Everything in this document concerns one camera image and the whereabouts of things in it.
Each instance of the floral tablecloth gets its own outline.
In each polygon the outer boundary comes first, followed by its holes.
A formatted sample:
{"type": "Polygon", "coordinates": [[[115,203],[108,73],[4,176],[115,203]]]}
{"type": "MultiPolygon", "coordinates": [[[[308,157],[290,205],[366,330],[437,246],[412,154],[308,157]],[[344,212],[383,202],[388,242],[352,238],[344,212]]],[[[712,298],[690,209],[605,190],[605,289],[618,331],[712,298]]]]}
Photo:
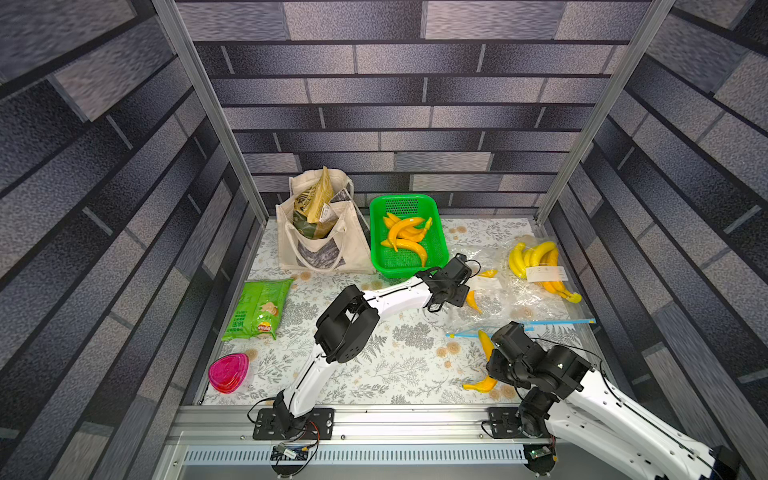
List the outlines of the floral tablecloth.
{"type": "MultiPolygon", "coordinates": [[[[451,251],[470,245],[507,248],[516,237],[532,235],[527,219],[443,219],[442,224],[451,251]]],[[[288,276],[278,266],[276,222],[270,220],[248,280],[281,280],[288,276]]],[[[301,273],[293,277],[296,280],[283,309],[277,340],[259,335],[225,342],[222,356],[249,353],[255,359],[239,389],[223,394],[209,385],[204,405],[249,405],[274,396],[298,376],[314,343],[318,315],[345,286],[354,283],[362,290],[375,290],[399,282],[380,274],[301,273]]],[[[548,308],[561,309],[562,318],[568,318],[563,301],[552,297],[544,300],[548,308]]],[[[408,310],[382,319],[365,349],[330,378],[319,395],[319,403],[517,403],[515,390],[501,383],[490,393],[462,388],[464,383],[485,378],[486,360],[476,337],[446,336],[448,308],[454,307],[446,306],[436,314],[424,309],[408,310]]],[[[571,325],[535,326],[529,335],[581,346],[571,325]]]]}

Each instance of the pink lid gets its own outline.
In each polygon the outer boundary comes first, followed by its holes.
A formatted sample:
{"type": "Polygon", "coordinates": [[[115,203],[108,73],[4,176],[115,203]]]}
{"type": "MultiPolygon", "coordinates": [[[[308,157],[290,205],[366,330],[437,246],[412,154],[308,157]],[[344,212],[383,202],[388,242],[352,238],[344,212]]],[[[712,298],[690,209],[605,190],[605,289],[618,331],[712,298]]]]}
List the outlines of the pink lid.
{"type": "Polygon", "coordinates": [[[208,380],[219,392],[232,393],[248,373],[248,355],[233,353],[215,361],[208,369],[208,380]]]}

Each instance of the vent slot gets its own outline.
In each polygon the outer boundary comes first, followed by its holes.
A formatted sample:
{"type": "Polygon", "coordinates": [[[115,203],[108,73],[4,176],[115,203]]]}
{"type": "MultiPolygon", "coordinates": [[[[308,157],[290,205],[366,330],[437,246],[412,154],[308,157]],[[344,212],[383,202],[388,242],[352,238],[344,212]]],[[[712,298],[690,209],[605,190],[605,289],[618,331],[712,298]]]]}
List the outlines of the vent slot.
{"type": "MultiPolygon", "coordinates": [[[[185,465],[269,465],[271,445],[192,445],[185,465]]],[[[285,457],[280,463],[301,465],[285,457]]],[[[321,445],[313,465],[487,465],[527,463],[522,445],[321,445]]]]}

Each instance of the paper label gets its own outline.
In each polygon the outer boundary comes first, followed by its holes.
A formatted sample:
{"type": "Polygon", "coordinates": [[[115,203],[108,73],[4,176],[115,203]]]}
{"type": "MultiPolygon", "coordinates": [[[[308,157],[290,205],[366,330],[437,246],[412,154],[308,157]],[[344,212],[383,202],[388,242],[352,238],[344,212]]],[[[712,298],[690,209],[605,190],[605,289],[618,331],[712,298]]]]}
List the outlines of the paper label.
{"type": "Polygon", "coordinates": [[[528,282],[554,282],[568,280],[563,266],[530,266],[525,269],[528,282]]]}

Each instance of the toy banana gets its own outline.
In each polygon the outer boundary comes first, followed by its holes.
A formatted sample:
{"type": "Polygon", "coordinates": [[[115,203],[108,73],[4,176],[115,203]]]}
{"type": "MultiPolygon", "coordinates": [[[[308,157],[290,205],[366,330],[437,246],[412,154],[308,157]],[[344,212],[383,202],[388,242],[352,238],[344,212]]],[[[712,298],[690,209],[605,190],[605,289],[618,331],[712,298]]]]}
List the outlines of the toy banana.
{"type": "MultiPolygon", "coordinates": [[[[387,228],[392,228],[395,226],[395,223],[398,223],[400,219],[395,214],[387,214],[388,217],[384,217],[384,224],[387,228]]],[[[416,227],[406,227],[402,229],[401,233],[407,233],[408,235],[419,235],[422,232],[421,229],[416,227]]]]}
{"type": "Polygon", "coordinates": [[[526,264],[528,266],[539,266],[544,255],[552,251],[554,248],[556,248],[554,242],[544,242],[540,244],[538,247],[533,249],[530,264],[528,264],[528,262],[526,262],[526,264]]]}
{"type": "Polygon", "coordinates": [[[529,248],[523,253],[523,263],[525,264],[525,268],[528,268],[531,265],[531,257],[533,256],[533,249],[529,248]]]}
{"type": "MultiPolygon", "coordinates": [[[[542,258],[542,261],[545,265],[551,265],[551,266],[557,266],[558,265],[558,258],[560,256],[560,251],[557,248],[554,248],[547,252],[545,254],[545,257],[542,258]]],[[[550,293],[556,293],[559,296],[563,297],[567,301],[571,303],[579,303],[581,302],[581,295],[578,293],[572,293],[569,292],[565,285],[560,280],[553,280],[551,282],[543,282],[544,285],[542,285],[548,292],[550,293]]]]}
{"type": "Polygon", "coordinates": [[[482,310],[478,308],[477,300],[475,300],[475,291],[471,291],[467,293],[467,305],[472,307],[473,309],[477,310],[478,312],[482,313],[482,310]]]}
{"type": "Polygon", "coordinates": [[[488,393],[496,386],[497,380],[487,376],[480,382],[472,385],[471,383],[465,383],[464,390],[477,390],[480,393],[488,393]]]}
{"type": "Polygon", "coordinates": [[[386,238],[392,244],[392,248],[395,249],[395,252],[397,251],[397,242],[395,242],[395,240],[397,239],[397,234],[400,233],[400,230],[406,227],[414,227],[416,225],[420,225],[423,222],[424,219],[421,217],[411,217],[406,218],[405,220],[400,220],[398,223],[392,225],[392,228],[389,229],[389,233],[387,234],[386,238]]]}
{"type": "MultiPolygon", "coordinates": [[[[427,251],[424,250],[424,247],[422,247],[421,245],[419,245],[416,242],[412,242],[411,240],[404,240],[402,238],[396,239],[395,242],[397,242],[396,245],[399,248],[404,248],[406,250],[410,250],[413,253],[416,253],[417,255],[419,255],[419,259],[422,261],[422,266],[426,266],[426,264],[427,264],[427,251]]],[[[390,242],[389,239],[384,240],[382,242],[382,245],[384,247],[394,248],[394,246],[392,245],[392,242],[390,242]]]]}
{"type": "Polygon", "coordinates": [[[525,279],[525,263],[523,261],[523,250],[525,243],[518,243],[512,252],[509,253],[509,268],[512,272],[522,279],[525,279]]]}
{"type": "MultiPolygon", "coordinates": [[[[488,337],[488,334],[482,330],[478,332],[478,337],[480,338],[480,345],[482,345],[482,351],[485,354],[485,359],[490,360],[493,349],[495,348],[493,342],[488,337]]],[[[464,390],[477,390],[480,393],[488,393],[493,390],[493,387],[496,386],[496,382],[497,381],[495,379],[486,376],[481,382],[475,384],[465,383],[464,390]]]]}
{"type": "Polygon", "coordinates": [[[432,227],[432,217],[430,217],[427,220],[427,223],[424,224],[424,228],[417,228],[419,232],[416,235],[411,235],[410,233],[403,233],[402,231],[400,231],[398,233],[398,236],[400,238],[405,238],[406,240],[411,240],[412,242],[418,243],[424,240],[424,237],[427,236],[427,232],[429,232],[429,229],[431,227],[432,227]]]}
{"type": "Polygon", "coordinates": [[[478,331],[478,338],[480,339],[480,345],[482,346],[482,351],[485,354],[485,359],[490,360],[493,349],[496,348],[496,346],[491,341],[491,337],[489,337],[488,334],[482,330],[478,331]]]}

